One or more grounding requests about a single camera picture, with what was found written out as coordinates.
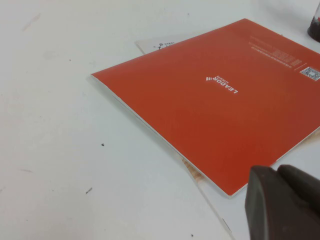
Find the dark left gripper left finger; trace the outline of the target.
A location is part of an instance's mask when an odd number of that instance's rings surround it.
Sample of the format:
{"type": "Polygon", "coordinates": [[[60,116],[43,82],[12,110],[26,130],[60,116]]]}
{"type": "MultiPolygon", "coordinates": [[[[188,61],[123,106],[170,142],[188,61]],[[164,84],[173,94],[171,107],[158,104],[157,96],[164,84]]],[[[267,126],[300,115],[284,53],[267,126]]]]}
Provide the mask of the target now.
{"type": "Polygon", "coordinates": [[[252,240],[318,240],[320,213],[266,166],[250,169],[245,213],[252,240]]]}

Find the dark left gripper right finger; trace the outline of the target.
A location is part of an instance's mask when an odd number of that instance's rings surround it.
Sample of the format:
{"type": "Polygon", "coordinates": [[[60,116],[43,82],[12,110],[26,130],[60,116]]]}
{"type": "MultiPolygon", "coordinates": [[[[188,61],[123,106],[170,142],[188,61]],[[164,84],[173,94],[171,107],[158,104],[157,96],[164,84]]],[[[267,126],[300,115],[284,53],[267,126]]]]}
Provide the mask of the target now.
{"type": "Polygon", "coordinates": [[[280,165],[277,173],[315,212],[320,212],[319,179],[289,164],[280,165]]]}

